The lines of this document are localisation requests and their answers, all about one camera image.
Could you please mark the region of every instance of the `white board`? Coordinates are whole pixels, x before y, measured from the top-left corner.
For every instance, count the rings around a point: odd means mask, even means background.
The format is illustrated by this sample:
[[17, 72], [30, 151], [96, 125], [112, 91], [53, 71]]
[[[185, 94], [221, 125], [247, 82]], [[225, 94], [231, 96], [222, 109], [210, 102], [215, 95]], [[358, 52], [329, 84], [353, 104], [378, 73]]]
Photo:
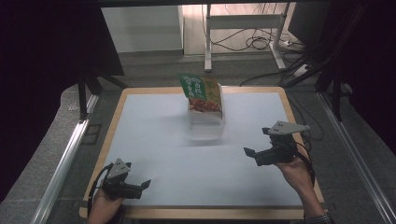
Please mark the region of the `white board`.
[[294, 206], [297, 193], [274, 166], [257, 166], [244, 147], [271, 147], [263, 127], [287, 120], [276, 92], [225, 93], [226, 124], [218, 140], [191, 139], [184, 94], [128, 95], [105, 165], [131, 162], [125, 182], [151, 179], [143, 206]]

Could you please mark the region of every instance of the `clear plastic container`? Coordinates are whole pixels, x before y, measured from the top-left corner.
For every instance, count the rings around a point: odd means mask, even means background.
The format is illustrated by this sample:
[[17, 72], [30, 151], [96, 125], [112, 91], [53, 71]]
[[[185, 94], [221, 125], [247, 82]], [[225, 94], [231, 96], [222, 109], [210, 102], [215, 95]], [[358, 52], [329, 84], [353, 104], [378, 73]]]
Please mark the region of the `clear plastic container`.
[[222, 137], [225, 125], [225, 106], [222, 97], [221, 86], [221, 109], [220, 112], [198, 112], [190, 110], [187, 104], [189, 114], [189, 133], [193, 139], [219, 139]]

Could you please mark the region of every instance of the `white wall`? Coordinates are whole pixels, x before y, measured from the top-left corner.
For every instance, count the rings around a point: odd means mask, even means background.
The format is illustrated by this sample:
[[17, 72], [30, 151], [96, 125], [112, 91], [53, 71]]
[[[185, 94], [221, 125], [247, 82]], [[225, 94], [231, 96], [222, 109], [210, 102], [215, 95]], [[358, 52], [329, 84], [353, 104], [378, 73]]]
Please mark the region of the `white wall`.
[[102, 8], [117, 52], [183, 49], [181, 6]]

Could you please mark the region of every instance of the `sleeve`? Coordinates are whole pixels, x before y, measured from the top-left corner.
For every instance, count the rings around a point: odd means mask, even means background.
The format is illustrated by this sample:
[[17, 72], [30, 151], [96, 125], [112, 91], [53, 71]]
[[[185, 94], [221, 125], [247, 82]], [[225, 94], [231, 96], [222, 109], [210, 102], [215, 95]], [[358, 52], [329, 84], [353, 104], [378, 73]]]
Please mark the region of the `sleeve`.
[[304, 219], [305, 224], [335, 224], [332, 217], [329, 214], [325, 214], [321, 217], [306, 217]]

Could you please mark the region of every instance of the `aluminum rail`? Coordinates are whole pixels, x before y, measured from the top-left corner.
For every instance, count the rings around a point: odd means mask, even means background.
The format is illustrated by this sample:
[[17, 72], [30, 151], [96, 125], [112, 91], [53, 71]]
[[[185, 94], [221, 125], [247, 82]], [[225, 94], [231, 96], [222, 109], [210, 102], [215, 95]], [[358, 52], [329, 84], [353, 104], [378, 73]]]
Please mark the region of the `aluminum rail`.
[[76, 126], [73, 134], [67, 144], [67, 147], [59, 161], [58, 167], [52, 176], [49, 185], [47, 186], [46, 192], [38, 205], [35, 215], [31, 221], [31, 224], [46, 223], [50, 215], [53, 205], [55, 204], [56, 198], [58, 197], [59, 191], [64, 184], [69, 168], [73, 162], [73, 159], [78, 150], [79, 143], [81, 142], [82, 136], [87, 129], [90, 121], [90, 116], [96, 105], [98, 97], [92, 95], [87, 103], [88, 117]]
[[318, 97], [319, 100], [323, 103], [323, 106], [326, 109], [327, 115], [329, 116], [332, 125], [334, 126], [335, 130], [337, 131], [341, 140], [346, 146], [346, 151], [349, 155], [349, 158], [352, 160], [356, 170], [358, 171], [358, 174], [361, 176], [361, 180], [363, 181], [363, 184], [365, 185], [370, 196], [372, 197], [380, 215], [384, 219], [385, 223], [396, 223], [396, 216], [387, 196], [371, 174], [369, 168], [361, 157], [359, 150], [356, 148], [351, 137], [349, 136], [343, 122], [340, 122], [332, 112], [332, 104], [326, 93], [318, 93]]

